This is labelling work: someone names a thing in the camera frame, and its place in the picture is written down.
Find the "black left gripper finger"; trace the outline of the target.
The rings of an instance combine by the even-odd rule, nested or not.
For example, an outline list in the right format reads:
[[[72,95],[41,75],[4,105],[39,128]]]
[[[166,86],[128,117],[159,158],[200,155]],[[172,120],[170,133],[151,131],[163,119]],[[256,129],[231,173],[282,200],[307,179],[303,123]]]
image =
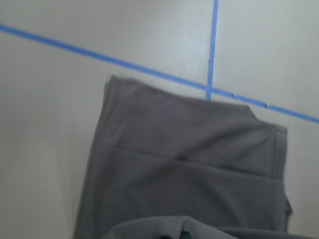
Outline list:
[[[189,232],[182,231],[179,239],[191,239],[191,234]]]

